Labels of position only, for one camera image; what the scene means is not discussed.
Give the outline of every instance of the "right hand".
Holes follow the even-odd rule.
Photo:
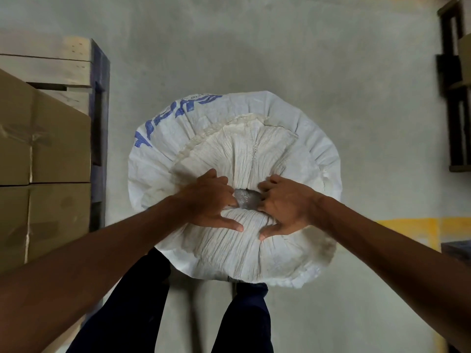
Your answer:
[[[278,222],[263,228],[260,240],[273,235],[288,235],[312,224],[310,212],[321,193],[280,175],[270,176],[258,187],[262,191],[262,201],[257,209]]]

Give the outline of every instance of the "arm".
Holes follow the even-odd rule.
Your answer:
[[[149,210],[54,250],[0,277],[0,352],[42,352],[159,241],[186,223],[242,231],[221,217],[236,205],[210,170]]]
[[[259,184],[259,210],[278,220],[261,239],[315,225],[374,270],[435,331],[471,352],[471,270],[463,263],[278,175]]]

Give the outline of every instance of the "stacked cardboard boxes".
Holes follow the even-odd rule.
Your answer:
[[[88,232],[91,120],[0,70],[0,273]]]

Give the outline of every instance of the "left hand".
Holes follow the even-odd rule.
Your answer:
[[[234,189],[227,182],[227,177],[218,177],[216,170],[212,168],[198,177],[195,183],[175,194],[174,198],[182,201],[191,212],[191,224],[244,231],[244,227],[234,219],[221,216],[224,207],[237,207],[237,201],[232,195]]]

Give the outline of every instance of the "white sack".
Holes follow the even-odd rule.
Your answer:
[[[137,211],[215,168],[235,189],[279,174],[340,200],[340,159],[333,143],[299,109],[270,92],[192,95],[138,128],[129,158],[129,194]],[[273,224],[242,208],[222,215],[244,232],[186,225],[156,248],[198,279],[301,287],[331,261],[335,241],[314,227],[260,242]]]

